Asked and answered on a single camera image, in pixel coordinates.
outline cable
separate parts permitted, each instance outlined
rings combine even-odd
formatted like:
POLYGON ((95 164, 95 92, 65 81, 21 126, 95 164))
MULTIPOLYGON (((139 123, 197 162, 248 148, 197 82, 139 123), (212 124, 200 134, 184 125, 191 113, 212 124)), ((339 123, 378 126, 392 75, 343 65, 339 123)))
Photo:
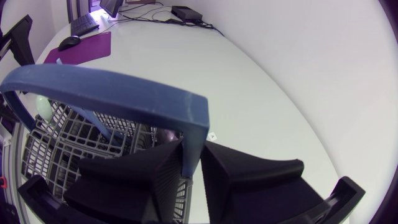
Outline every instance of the cable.
MULTIPOLYGON (((130 22, 130 21, 131 21, 130 19, 126 19, 126 21, 122 21, 122 22, 130 22)), ((100 35, 100 34, 102 34, 103 32, 107 31, 108 29, 112 28, 112 26, 115 26, 116 24, 119 24, 119 23, 122 23, 122 22, 115 22, 115 23, 112 24, 110 27, 106 28, 106 30, 104 30, 104 31, 102 31, 102 32, 100 32, 99 34, 96 34, 96 35, 100 35)))
POLYGON ((133 9, 137 9, 137 8, 139 8, 139 7, 142 7, 142 6, 146 6, 146 5, 148 5, 148 4, 156 4, 156 3, 159 3, 159 4, 161 4, 162 6, 164 6, 163 3, 161 3, 161 2, 153 1, 153 2, 149 2, 149 3, 147 3, 147 4, 143 4, 143 5, 141 5, 141 6, 137 6, 137 7, 131 8, 131 9, 122 10, 122 11, 119 11, 119 12, 127 12, 127 11, 130 11, 130 10, 133 10, 133 9))
POLYGON ((152 15, 152 20, 142 17, 142 16, 148 14, 149 12, 157 10, 157 9, 152 9, 150 11, 147 11, 146 13, 144 13, 143 15, 141 15, 139 17, 128 17, 126 15, 123 15, 123 17, 125 17, 126 19, 120 19, 120 20, 117 20, 117 21, 109 21, 109 22, 116 22, 116 23, 114 23, 113 25, 108 27, 106 30, 100 32, 99 34, 102 34, 103 32, 109 30, 110 28, 112 28, 112 26, 114 26, 114 25, 116 25, 118 23, 129 22, 129 21, 141 21, 141 22, 155 22, 155 23, 162 23, 162 24, 178 24, 178 25, 181 25, 181 26, 200 27, 200 28, 204 28, 204 29, 213 29, 213 30, 219 32, 224 37, 224 34, 221 31, 219 31, 215 26, 213 26, 212 24, 208 24, 207 22, 203 22, 202 20, 195 20, 195 21, 192 21, 192 22, 182 22, 182 21, 177 21, 175 19, 168 19, 166 21, 160 21, 160 20, 154 19, 154 15, 157 14, 158 12, 155 12, 152 15))
POLYGON ((148 14, 148 13, 154 11, 154 10, 162 9, 162 8, 165 8, 165 7, 171 7, 171 6, 162 6, 162 7, 158 7, 157 9, 149 10, 149 11, 147 11, 146 13, 142 14, 141 16, 139 16, 138 18, 140 18, 140 17, 142 17, 142 16, 144 16, 144 15, 146 15, 146 14, 148 14))
POLYGON ((170 12, 170 11, 167 11, 167 10, 163 10, 163 11, 155 12, 155 13, 153 13, 153 15, 152 15, 152 19, 153 19, 153 20, 155 20, 155 19, 154 19, 154 15, 156 15, 156 14, 158 14, 158 13, 160 13, 160 12, 169 12, 169 13, 172 13, 172 12, 170 12))

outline keyboard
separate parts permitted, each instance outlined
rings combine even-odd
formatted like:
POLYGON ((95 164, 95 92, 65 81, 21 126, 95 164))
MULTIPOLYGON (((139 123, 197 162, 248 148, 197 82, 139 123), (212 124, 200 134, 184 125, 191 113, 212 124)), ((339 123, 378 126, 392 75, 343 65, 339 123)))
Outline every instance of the keyboard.
POLYGON ((70 34, 76 36, 85 35, 99 26, 90 14, 85 14, 71 22, 70 34))

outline gray plastic basket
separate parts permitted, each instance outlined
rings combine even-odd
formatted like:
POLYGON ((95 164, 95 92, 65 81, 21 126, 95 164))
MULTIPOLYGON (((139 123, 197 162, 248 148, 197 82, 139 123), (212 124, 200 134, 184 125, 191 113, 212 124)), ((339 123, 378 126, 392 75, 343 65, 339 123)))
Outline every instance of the gray plastic basket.
MULTIPOLYGON (((81 158, 120 157, 167 142, 157 135, 161 129, 95 112, 96 117, 112 132, 112 139, 117 139, 121 145, 114 146, 93 124, 69 106, 52 100, 50 103, 53 110, 50 121, 37 115, 36 129, 28 135, 22 158, 22 174, 27 178, 36 174, 44 177, 54 196, 59 199, 63 200, 63 193, 79 178, 77 161, 81 158)), ((191 191, 192 181, 181 178, 174 223, 187 222, 191 191)))

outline purple mouse pad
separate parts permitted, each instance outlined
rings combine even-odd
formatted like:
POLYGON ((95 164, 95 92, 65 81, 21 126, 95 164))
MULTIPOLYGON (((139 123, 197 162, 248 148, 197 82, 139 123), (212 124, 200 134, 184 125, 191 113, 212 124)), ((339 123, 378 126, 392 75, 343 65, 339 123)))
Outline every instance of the purple mouse pad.
POLYGON ((58 51, 58 48, 52 49, 44 60, 44 63, 56 63, 60 58, 63 64, 78 65, 94 59, 111 55, 111 33, 86 37, 80 44, 69 49, 58 51))

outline white table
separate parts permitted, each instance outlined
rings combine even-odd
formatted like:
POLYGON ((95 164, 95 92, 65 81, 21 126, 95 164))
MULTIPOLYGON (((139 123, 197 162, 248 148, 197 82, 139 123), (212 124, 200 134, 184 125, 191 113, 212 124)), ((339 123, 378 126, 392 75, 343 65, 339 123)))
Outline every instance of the white table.
MULTIPOLYGON (((157 7, 144 6, 126 15, 140 16, 157 7)), ((85 36, 113 24, 102 10, 91 14, 100 27, 85 36)), ((176 19, 167 12, 155 18, 170 17, 176 19)), ((302 177, 323 198, 329 196, 338 176, 316 134, 278 85, 227 38, 215 30, 137 21, 116 24, 109 31, 111 55, 81 66, 134 75, 207 97, 215 143, 266 159, 300 159, 305 164, 302 177)), ((37 63, 69 35, 70 25, 55 35, 37 63)), ((190 223, 208 223, 200 164, 193 181, 190 223)))

